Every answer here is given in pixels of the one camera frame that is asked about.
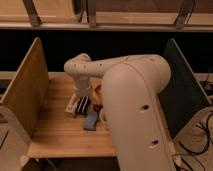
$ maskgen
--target black panel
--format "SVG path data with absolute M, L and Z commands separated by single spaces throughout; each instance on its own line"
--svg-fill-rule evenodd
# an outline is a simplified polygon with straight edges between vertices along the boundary
M 168 41 L 163 57 L 170 65 L 171 80 L 159 99 L 174 138 L 194 114 L 210 102 L 174 40 Z

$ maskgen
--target wooden table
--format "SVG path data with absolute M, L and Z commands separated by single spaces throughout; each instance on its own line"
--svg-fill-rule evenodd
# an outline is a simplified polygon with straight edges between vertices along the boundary
M 93 80 L 94 86 L 99 82 Z M 64 74 L 51 79 L 29 146 L 30 158 L 115 156 L 110 134 L 100 121 L 96 131 L 84 131 L 85 118 L 64 112 L 72 93 L 70 77 Z

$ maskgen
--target small object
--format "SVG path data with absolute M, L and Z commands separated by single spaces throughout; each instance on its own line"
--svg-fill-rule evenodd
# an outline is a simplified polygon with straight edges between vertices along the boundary
M 78 102 L 76 113 L 80 115 L 86 115 L 89 103 L 90 103 L 89 97 L 81 97 L 81 99 Z
M 87 131 L 95 131 L 95 125 L 98 121 L 98 113 L 97 112 L 89 112 L 86 117 L 86 121 L 84 123 L 84 130 Z

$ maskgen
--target wire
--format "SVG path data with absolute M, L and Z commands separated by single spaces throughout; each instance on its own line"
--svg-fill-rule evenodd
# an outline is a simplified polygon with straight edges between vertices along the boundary
M 205 168 L 205 166 L 203 165 L 203 163 L 202 163 L 200 160 L 198 160 L 197 157 L 195 157 L 195 156 L 193 156 L 193 155 L 192 155 L 192 157 L 200 164 L 200 166 L 203 168 L 203 171 L 205 171 L 206 168 Z
M 204 171 L 206 170 L 205 166 L 203 165 L 203 163 L 200 160 L 198 160 L 196 158 L 196 156 L 205 153 L 209 149 L 210 142 L 213 145 L 213 140 L 211 137 L 210 127 L 209 127 L 209 122 L 212 117 L 213 117 L 213 111 L 210 111 L 210 114 L 208 115 L 206 122 L 205 123 L 199 122 L 198 125 L 196 125 L 196 127 L 202 129 L 205 132 L 206 137 L 207 137 L 207 142 L 206 142 L 205 146 L 203 147 L 202 151 L 199 151 L 199 152 L 192 151 L 192 150 L 186 148 L 183 145 L 183 143 L 179 141 L 180 146 L 187 152 L 187 154 L 179 154 L 179 155 L 192 156 L 200 164 L 200 166 L 203 168 Z M 184 164 L 186 164 L 186 165 L 188 164 L 184 159 L 181 158 L 181 160 L 184 162 Z
M 189 154 L 189 153 L 179 153 L 179 154 L 175 154 L 175 156 L 191 156 L 191 157 L 194 158 L 194 160 L 196 160 L 197 163 L 199 163 L 199 165 L 203 168 L 203 171 L 206 170 L 206 169 L 205 169 L 205 166 L 203 165 L 203 163 L 202 163 L 200 160 L 198 160 L 198 158 L 195 157 L 195 155 L 193 155 L 193 154 Z
M 193 155 L 200 155 L 205 153 L 208 149 L 209 149 L 209 145 L 210 145 L 210 131 L 201 123 L 199 122 L 200 125 L 197 125 L 198 128 L 202 129 L 203 131 L 205 131 L 206 133 L 206 137 L 207 137 L 207 142 L 205 144 L 205 146 L 203 147 L 203 149 L 201 151 L 192 151 L 190 149 L 188 149 L 185 145 L 183 145 L 183 143 L 181 141 L 179 141 L 179 145 L 185 150 L 187 151 L 189 154 L 193 154 Z
M 183 158 L 181 158 L 181 161 L 189 168 L 190 171 L 194 171 L 192 167 L 189 165 L 189 163 L 186 162 Z

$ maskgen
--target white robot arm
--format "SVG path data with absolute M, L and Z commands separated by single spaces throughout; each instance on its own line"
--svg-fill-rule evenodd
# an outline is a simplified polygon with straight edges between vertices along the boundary
M 103 77 L 103 109 L 122 171 L 176 170 L 156 101 L 171 74 L 162 57 L 133 55 L 92 62 L 81 54 L 64 69 L 74 79 L 76 97 L 92 94 L 88 77 Z

